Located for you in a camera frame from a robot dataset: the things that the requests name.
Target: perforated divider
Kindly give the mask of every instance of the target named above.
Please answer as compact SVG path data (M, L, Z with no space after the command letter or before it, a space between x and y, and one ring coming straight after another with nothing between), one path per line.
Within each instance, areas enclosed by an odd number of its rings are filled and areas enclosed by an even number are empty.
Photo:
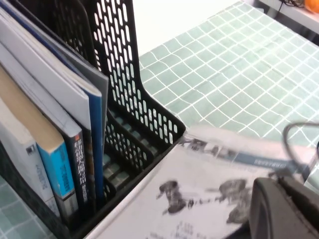
M134 171L142 172L153 162L153 154L125 130L110 112L107 113L107 117L105 145L111 151L115 149L119 158L133 168Z
M93 0L87 8L99 70L110 76L109 107L121 110L155 141L173 144L181 122L143 88L131 0Z
M44 0L40 9L46 10L50 6L52 15L49 18L54 23L55 32L87 59L93 66L97 66L88 17L84 6L79 0Z
M161 161L182 137L185 126L142 86L132 0L33 0L32 6L38 9L35 16L17 0L10 1L34 24L54 38L57 34L110 78L104 153L129 174L130 181L116 192L105 179L106 204L79 227L67 228L61 223L18 174L0 144L4 179L58 239L80 239Z

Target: printed page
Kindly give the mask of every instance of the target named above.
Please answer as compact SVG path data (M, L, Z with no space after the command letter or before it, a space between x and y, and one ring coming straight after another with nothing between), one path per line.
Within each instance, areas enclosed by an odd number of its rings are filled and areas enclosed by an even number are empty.
M207 140L205 134L216 136L221 133L219 129L190 129L159 164L153 179L98 238L224 238L248 220L253 182L257 177L275 177L275 172L281 170L300 178L299 169L285 157L280 143L256 142L222 132L224 137ZM241 138L242 142L232 147L226 142L230 137L231 141ZM249 148L239 150L240 144L251 145L252 151L259 154L249 153ZM297 150L300 155L309 156L303 161L306 168L315 151L301 149Z

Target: white book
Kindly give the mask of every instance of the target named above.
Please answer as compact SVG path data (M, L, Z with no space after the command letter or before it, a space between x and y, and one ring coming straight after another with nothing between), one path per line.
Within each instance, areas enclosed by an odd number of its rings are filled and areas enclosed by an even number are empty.
M0 98L0 140L30 188L60 217L34 138Z

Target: illustration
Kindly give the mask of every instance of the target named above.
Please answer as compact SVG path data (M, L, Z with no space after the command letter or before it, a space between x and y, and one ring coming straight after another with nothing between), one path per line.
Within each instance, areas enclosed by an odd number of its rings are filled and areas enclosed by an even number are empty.
M190 148L193 151L203 152L206 145L207 145L207 142L195 138L189 144L188 148Z
M183 210L186 206L191 209L195 205L203 205L207 203L213 202L212 199L187 199L185 198L182 193L179 191L179 185L177 181L170 180L159 187L159 195L157 199L161 198L163 194L166 194L168 200L168 208L163 211L163 215L169 214L176 214Z
M192 142L192 138L189 138L189 137L186 137L186 136L183 136L180 140L180 142L178 142L178 145L181 145L182 147L185 147L185 144L189 144Z
M218 145L214 145L214 144L207 144L207 147L205 147L204 149L204 153L208 153L213 155L214 157L218 154L220 147Z
M194 199L186 198L179 190L179 184L176 180L169 180L161 184L157 199L162 195L166 195L168 200L168 208L163 211L163 215L173 215L184 208L192 209L195 205L204 205L208 203L222 203L227 200L227 206L234 206L234 209L229 213L227 224L242 224L248 220L249 209L251 204L251 188L246 187L246 179L230 179L222 183L218 189L208 188L206 192L219 192L221 195L215 199Z
M231 149L227 149L227 148L222 148L217 157L222 158L222 159L227 159L227 160L234 160L235 157L237 156L237 152L235 152L234 150Z
M222 183L218 191L221 196L216 197L219 203L227 199L228 205L236 204L236 207L229 213L227 223L242 224L248 220L251 204L251 188L246 188L246 179L231 179ZM206 189L207 192L216 192L216 189Z

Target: book cover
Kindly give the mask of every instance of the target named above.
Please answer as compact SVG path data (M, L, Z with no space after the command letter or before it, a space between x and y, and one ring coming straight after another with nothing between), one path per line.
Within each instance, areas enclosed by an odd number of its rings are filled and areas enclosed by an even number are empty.
M61 216L68 222L78 210L78 203L65 143L53 152L47 152L39 145L38 149Z
M1 98L0 111L0 141L8 156L30 188L60 217L34 138Z

